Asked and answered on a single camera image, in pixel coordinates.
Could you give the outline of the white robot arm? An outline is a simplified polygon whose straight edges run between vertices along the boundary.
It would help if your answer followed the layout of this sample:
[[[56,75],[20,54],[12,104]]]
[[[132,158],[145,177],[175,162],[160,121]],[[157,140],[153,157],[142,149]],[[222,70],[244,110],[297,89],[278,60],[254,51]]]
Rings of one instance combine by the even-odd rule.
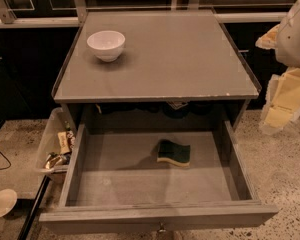
[[[261,113],[260,130],[272,135],[300,117],[300,0],[255,45],[274,49],[276,60],[287,66],[281,76],[271,76]]]

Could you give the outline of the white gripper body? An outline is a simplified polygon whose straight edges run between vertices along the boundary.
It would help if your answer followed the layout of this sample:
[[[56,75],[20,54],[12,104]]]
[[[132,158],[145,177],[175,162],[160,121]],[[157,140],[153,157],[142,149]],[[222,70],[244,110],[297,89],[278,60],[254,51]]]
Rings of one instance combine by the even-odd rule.
[[[296,1],[279,25],[275,54],[278,62],[300,68],[300,0]]]

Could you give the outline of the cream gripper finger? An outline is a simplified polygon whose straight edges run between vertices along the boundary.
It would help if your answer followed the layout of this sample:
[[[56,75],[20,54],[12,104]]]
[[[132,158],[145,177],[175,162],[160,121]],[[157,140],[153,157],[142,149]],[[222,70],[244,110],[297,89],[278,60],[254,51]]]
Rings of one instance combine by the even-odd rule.
[[[260,130],[267,135],[280,132],[300,117],[300,68],[289,67],[281,76],[273,75],[261,112]]]
[[[277,47],[279,24],[272,27],[267,33],[259,37],[255,43],[258,48],[270,50]]]

